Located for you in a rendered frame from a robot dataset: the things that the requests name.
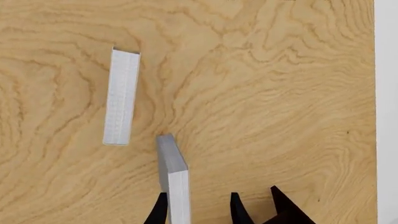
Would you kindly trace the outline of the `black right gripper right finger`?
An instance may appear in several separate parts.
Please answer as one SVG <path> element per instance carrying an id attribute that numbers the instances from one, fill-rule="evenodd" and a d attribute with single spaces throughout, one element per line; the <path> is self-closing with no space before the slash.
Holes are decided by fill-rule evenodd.
<path id="1" fill-rule="evenodd" d="M 231 193 L 230 210 L 233 224 L 254 224 L 237 192 Z"/>

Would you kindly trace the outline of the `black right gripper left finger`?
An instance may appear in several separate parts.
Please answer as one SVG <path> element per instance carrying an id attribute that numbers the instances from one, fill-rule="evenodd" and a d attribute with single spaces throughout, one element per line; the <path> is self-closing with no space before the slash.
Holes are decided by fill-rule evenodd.
<path id="1" fill-rule="evenodd" d="M 144 224 L 165 224 L 168 212 L 167 193 L 161 192 Z"/>

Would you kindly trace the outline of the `grey book with white pages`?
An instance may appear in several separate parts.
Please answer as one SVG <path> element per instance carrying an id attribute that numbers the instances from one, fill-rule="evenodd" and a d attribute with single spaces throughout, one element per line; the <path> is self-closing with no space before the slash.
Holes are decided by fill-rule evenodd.
<path id="1" fill-rule="evenodd" d="M 167 193 L 169 224 L 192 224 L 189 169 L 172 134 L 156 137 L 159 184 Z"/>

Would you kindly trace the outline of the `white book with thin cover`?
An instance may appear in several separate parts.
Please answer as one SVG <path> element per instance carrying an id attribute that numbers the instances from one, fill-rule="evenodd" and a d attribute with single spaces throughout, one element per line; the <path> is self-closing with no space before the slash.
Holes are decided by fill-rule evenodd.
<path id="1" fill-rule="evenodd" d="M 130 141 L 141 54 L 113 48 L 109 68 L 103 144 Z"/>

